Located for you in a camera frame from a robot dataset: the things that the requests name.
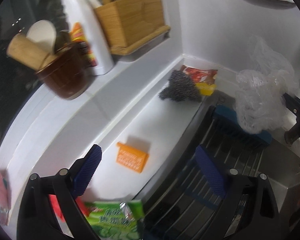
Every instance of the metal screw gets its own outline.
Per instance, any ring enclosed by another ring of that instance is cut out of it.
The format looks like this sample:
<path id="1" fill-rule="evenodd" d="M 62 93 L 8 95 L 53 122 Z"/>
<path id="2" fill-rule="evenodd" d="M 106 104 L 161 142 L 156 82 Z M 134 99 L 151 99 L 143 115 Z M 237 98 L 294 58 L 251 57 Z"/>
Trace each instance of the metal screw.
<path id="1" fill-rule="evenodd" d="M 31 180 L 35 180 L 37 177 L 38 177 L 38 176 L 37 176 L 36 173 L 30 175 L 30 179 L 31 179 Z"/>
<path id="2" fill-rule="evenodd" d="M 66 175 L 68 173 L 68 170 L 67 169 L 61 169 L 60 171 L 59 171 L 59 174 L 61 175 L 61 176 L 64 176 L 64 175 Z"/>
<path id="3" fill-rule="evenodd" d="M 265 174 L 261 173 L 260 178 L 266 180 L 268 177 Z"/>
<path id="4" fill-rule="evenodd" d="M 238 174 L 238 171 L 236 169 L 230 169 L 230 173 L 232 175 L 237 175 Z"/>

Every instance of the transparent plastic bag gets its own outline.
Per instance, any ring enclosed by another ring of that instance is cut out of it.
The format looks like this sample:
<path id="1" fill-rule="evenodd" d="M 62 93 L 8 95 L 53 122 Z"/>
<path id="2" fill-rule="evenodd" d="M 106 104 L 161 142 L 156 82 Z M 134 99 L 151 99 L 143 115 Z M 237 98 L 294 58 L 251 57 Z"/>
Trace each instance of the transparent plastic bag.
<path id="1" fill-rule="evenodd" d="M 256 134 L 283 125 L 287 110 L 282 95 L 294 94 L 298 82 L 288 60 L 262 38 L 251 37 L 248 51 L 253 64 L 237 74 L 236 111 L 242 129 Z"/>

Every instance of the dish rack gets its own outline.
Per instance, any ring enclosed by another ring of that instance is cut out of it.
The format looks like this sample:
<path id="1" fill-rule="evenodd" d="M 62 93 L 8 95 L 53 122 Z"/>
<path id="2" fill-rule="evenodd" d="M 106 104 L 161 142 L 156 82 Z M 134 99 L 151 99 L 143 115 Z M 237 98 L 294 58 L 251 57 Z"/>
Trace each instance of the dish rack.
<path id="1" fill-rule="evenodd" d="M 157 190 L 162 194 L 154 196 L 156 201 L 151 206 L 145 205 L 146 231 L 152 237 L 163 240 L 200 239 L 221 202 L 221 198 L 213 194 L 196 164 L 194 149 L 197 145 L 203 144 L 215 158 L 229 168 L 235 168 L 240 174 L 258 175 L 264 147 L 245 146 L 239 140 L 216 130 L 216 123 L 211 118 L 213 108 L 208 110 L 202 122 L 204 127 L 199 128 L 183 154 L 183 159 L 179 161 L 186 165 L 179 166 L 175 179 L 170 180 L 170 183 L 167 183 L 169 178 L 166 179 L 166 183 L 163 183 L 165 190 L 163 193 L 162 188 Z M 225 236 L 235 232 L 246 199 L 243 195 Z"/>

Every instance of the green chip bag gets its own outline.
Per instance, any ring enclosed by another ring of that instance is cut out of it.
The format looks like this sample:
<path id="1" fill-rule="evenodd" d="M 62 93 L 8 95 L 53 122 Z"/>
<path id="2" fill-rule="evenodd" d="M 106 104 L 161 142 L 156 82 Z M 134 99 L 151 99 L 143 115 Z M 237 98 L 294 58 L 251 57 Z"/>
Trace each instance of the green chip bag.
<path id="1" fill-rule="evenodd" d="M 86 203 L 91 211 L 88 223 L 101 239 L 140 240 L 143 234 L 142 203 L 94 202 Z"/>

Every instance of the orange label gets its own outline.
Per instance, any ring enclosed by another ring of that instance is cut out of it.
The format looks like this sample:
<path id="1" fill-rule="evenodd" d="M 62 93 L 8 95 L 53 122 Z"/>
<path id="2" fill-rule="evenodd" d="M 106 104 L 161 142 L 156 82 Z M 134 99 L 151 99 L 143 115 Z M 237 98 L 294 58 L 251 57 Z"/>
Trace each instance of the orange label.
<path id="1" fill-rule="evenodd" d="M 141 173 L 148 160 L 149 155 L 130 146 L 117 143 L 120 147 L 116 162 Z"/>
<path id="2" fill-rule="evenodd" d="M 97 66 L 98 62 L 90 48 L 80 23 L 75 23 L 73 25 L 72 31 L 70 32 L 70 37 L 73 42 L 79 44 L 81 53 L 87 56 L 91 66 Z"/>

